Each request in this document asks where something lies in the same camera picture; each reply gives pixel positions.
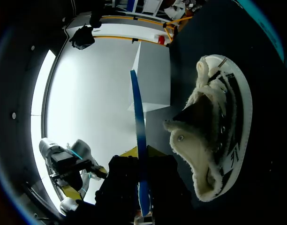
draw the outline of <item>sneaker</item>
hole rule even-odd
[[[252,96],[242,71],[224,56],[202,57],[196,69],[196,87],[184,110],[164,125],[173,152],[191,167],[198,199],[209,202],[228,191],[240,173]]]

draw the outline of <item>shoe eyelet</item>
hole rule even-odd
[[[218,150],[220,150],[222,147],[223,147],[223,144],[220,143],[219,146],[218,146]]]
[[[220,128],[221,134],[224,133],[225,131],[226,131],[226,128],[225,128],[224,126],[222,126],[222,127]]]
[[[178,140],[179,142],[181,142],[181,141],[183,141],[183,139],[184,139],[184,136],[183,136],[183,135],[179,135],[177,140]]]

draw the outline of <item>black table surface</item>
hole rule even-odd
[[[196,82],[196,62],[221,54],[245,74],[253,116],[246,155],[235,185],[211,202],[197,199],[189,165],[169,145],[163,121],[181,111]],[[258,24],[231,0],[210,0],[170,45],[171,106],[146,115],[147,143],[172,154],[196,210],[267,212],[287,201],[287,71]]]

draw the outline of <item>blue plastic strip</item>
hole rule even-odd
[[[284,50],[280,37],[278,36],[276,30],[273,28],[272,24],[261,12],[261,10],[251,1],[251,0],[237,0],[238,3],[246,10],[246,12],[258,23],[261,29],[266,33],[271,43],[275,47],[280,59],[283,63],[284,61]]]
[[[134,98],[137,151],[139,162],[139,204],[142,210],[142,215],[146,216],[150,211],[150,197],[147,182],[148,151],[145,137],[144,111],[136,73],[134,70],[131,70],[130,73]]]
[[[71,149],[68,149],[68,150],[70,150],[75,156],[77,156],[79,159],[81,159],[82,160],[82,157],[81,156],[79,156],[77,153],[75,153],[73,150],[71,150]]]
[[[135,0],[128,0],[127,8],[126,8],[127,11],[129,11],[129,12],[133,11],[134,2],[135,2]]]

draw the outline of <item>red object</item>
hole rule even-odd
[[[164,36],[159,36],[158,37],[158,44],[161,44],[161,45],[164,45],[164,41],[165,41],[165,39],[164,39]]]

